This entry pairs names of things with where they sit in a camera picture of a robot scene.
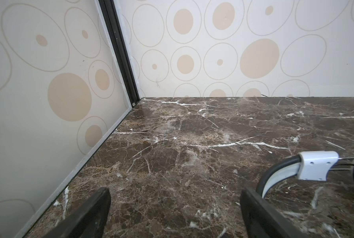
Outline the white black headphones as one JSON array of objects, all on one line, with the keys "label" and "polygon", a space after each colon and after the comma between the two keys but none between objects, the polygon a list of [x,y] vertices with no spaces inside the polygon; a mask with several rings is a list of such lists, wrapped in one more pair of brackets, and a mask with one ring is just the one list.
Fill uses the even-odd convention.
[{"label": "white black headphones", "polygon": [[[291,177],[298,180],[326,181],[329,171],[334,171],[334,166],[342,158],[335,151],[307,151],[289,157],[270,167],[261,177],[256,193],[265,197],[271,187]],[[349,165],[354,181],[354,158]]]}]

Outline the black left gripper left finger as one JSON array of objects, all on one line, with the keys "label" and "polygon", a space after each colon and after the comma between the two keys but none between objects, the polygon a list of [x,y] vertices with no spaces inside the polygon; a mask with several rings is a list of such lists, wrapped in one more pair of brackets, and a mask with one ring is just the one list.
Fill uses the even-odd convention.
[{"label": "black left gripper left finger", "polygon": [[71,215],[44,235],[45,238],[101,238],[107,222],[111,196],[99,188]]}]

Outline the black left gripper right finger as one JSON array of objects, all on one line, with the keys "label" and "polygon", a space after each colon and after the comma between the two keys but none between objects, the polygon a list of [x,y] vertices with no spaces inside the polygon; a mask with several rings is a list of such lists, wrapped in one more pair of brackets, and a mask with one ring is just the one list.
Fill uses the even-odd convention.
[{"label": "black left gripper right finger", "polygon": [[242,190],[240,207],[249,238],[307,237],[251,188]]}]

